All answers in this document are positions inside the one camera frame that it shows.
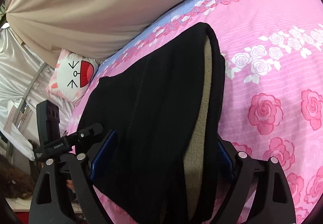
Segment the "person's left hand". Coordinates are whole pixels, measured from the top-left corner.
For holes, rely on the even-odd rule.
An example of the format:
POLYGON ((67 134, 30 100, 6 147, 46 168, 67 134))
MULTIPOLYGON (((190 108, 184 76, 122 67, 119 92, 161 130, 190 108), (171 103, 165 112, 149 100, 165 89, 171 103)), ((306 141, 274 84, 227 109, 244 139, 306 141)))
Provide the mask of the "person's left hand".
POLYGON ((74 184, 73 184, 73 181, 72 180, 66 180, 66 185, 69 189, 71 189, 72 191, 75 190, 74 188, 74 184))

